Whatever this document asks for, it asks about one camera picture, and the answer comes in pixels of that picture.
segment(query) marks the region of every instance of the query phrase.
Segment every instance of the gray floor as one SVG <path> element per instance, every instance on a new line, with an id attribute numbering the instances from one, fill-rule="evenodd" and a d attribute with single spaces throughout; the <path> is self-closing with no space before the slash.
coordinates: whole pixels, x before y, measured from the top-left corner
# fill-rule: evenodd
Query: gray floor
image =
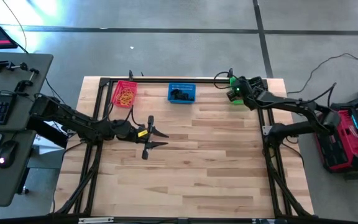
<path id="1" fill-rule="evenodd" d="M 23 25 L 89 28 L 256 29 L 252 0 L 6 0 Z M 260 0 L 265 29 L 358 30 L 358 1 Z M 0 23 L 16 24 L 0 2 Z M 22 33 L 8 32 L 24 44 Z M 26 32 L 29 52 L 55 56 L 48 79 L 65 101 L 76 106 L 85 75 L 212 77 L 233 67 L 237 76 L 266 77 L 258 34 L 152 34 Z M 358 56 L 358 35 L 266 35 L 273 75 L 288 91 L 298 90 L 310 71 L 328 57 Z M 324 64 L 304 92 L 312 98 L 337 82 L 332 101 L 353 99 L 358 91 L 358 61 L 349 57 Z M 71 83 L 71 88 L 63 84 Z M 325 103 L 326 98 L 319 100 Z M 294 116 L 295 121 L 301 118 Z M 315 214 L 358 221 L 358 180 L 345 181 L 321 166 L 311 135 L 300 138 L 301 153 Z M 33 192 L 15 196 L 0 218 L 49 212 L 57 181 L 55 170 L 33 170 L 26 183 Z"/>

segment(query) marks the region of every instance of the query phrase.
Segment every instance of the metal bracket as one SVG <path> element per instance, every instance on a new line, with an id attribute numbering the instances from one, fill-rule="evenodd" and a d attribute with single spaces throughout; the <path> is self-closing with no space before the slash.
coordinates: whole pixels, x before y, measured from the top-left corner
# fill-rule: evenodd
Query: metal bracket
<path id="1" fill-rule="evenodd" d="M 264 133 L 264 136 L 267 136 L 271 130 L 271 126 L 262 126 L 262 132 Z"/>
<path id="2" fill-rule="evenodd" d="M 80 218 L 78 224 L 90 224 L 90 223 L 113 223 L 114 217 L 102 217 L 102 218 Z"/>

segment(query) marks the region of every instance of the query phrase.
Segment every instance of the wooden table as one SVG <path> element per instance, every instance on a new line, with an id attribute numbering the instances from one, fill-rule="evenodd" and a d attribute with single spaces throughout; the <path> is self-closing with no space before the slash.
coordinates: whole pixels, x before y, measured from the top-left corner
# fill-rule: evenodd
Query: wooden table
<path id="1" fill-rule="evenodd" d="M 83 81 L 77 110 L 89 116 L 99 79 L 85 77 Z M 272 93 L 286 95 L 282 79 L 267 81 Z M 144 161 L 144 145 L 105 141 L 92 216 L 273 217 L 256 110 L 233 105 L 227 90 L 212 84 L 197 84 L 193 105 L 169 103 L 167 88 L 168 83 L 139 83 L 134 115 L 138 123 L 146 123 L 148 115 L 154 115 L 157 129 L 170 138 L 154 136 L 152 140 L 169 144 L 151 151 Z M 128 111 L 115 106 L 111 119 L 125 118 Z M 289 112 L 273 113 L 276 122 L 293 122 Z M 73 137 L 68 147 L 77 143 L 78 138 Z M 298 145 L 291 146 L 298 150 Z M 55 192 L 57 209 L 78 185 L 85 148 L 82 145 L 65 155 Z M 281 152 L 289 189 L 306 211 L 313 213 L 301 159 L 284 146 Z M 278 196 L 284 211 L 279 190 Z M 82 209 L 86 199 L 83 197 Z"/>

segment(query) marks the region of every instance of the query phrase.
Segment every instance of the red basket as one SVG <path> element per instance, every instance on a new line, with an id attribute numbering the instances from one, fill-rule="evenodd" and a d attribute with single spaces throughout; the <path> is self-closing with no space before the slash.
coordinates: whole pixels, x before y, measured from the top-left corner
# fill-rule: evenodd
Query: red basket
<path id="1" fill-rule="evenodd" d="M 114 91 L 114 94 L 111 98 L 111 102 L 117 106 L 130 108 L 134 104 L 136 91 L 136 82 L 119 80 L 116 90 Z"/>

